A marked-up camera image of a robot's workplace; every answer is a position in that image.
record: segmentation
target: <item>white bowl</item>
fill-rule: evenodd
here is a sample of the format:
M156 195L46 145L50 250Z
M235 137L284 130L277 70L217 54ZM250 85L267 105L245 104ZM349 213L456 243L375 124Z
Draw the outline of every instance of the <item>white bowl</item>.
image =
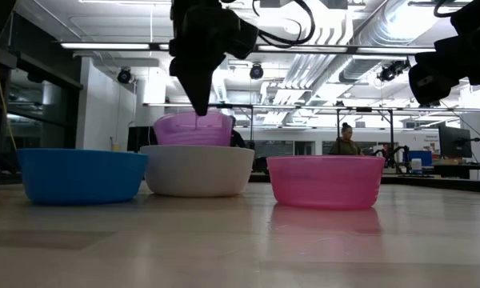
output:
M220 146L144 146L146 183L156 194L225 197L244 191L254 151Z

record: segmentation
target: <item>yellow cable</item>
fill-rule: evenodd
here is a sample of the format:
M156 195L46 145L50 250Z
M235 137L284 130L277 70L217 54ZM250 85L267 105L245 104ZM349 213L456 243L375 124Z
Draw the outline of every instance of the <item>yellow cable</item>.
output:
M10 128L10 122L7 118L7 104L6 104L6 98L3 95L2 82L1 81L0 81L0 98L2 98L3 111L6 114L6 123L7 123L7 127L9 128L10 140L13 142L14 152L16 152L16 150L17 150L16 141L14 140L13 130Z

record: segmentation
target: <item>plastic bowl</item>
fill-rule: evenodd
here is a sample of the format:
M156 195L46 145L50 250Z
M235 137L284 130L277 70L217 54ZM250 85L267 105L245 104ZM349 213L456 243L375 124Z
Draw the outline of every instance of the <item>plastic bowl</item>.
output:
M194 112L167 115L154 124L159 145L229 146L232 119L209 112L199 117Z
M244 191L254 151L217 146L144 146L146 183L156 194L226 197Z
M20 149L26 196L45 205L124 202L138 192L142 154L96 150Z
M281 204L322 209L368 209L377 201L384 158L293 156L267 159Z

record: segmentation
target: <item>pink bowl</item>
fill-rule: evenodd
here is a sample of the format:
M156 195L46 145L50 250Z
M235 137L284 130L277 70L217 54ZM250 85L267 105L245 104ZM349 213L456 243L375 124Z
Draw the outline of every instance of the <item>pink bowl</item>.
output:
M209 112L199 117L194 112L167 115L154 124L159 145L229 146L231 117Z
M377 201L384 158L292 156L267 159L281 204L323 209L368 209Z

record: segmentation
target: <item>person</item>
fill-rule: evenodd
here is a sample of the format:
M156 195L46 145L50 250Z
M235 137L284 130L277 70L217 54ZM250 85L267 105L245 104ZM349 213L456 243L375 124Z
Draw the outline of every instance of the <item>person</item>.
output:
M230 144L230 146L231 147L238 146L240 148L246 148L247 147L246 142L243 141L243 138L240 135L240 133L234 130L234 126L237 124L237 119L233 116L230 116L230 117L233 120L232 121L233 129L231 129L231 144Z
M342 125L342 136L336 140L329 154L332 155L362 155L361 148L352 141L352 126Z

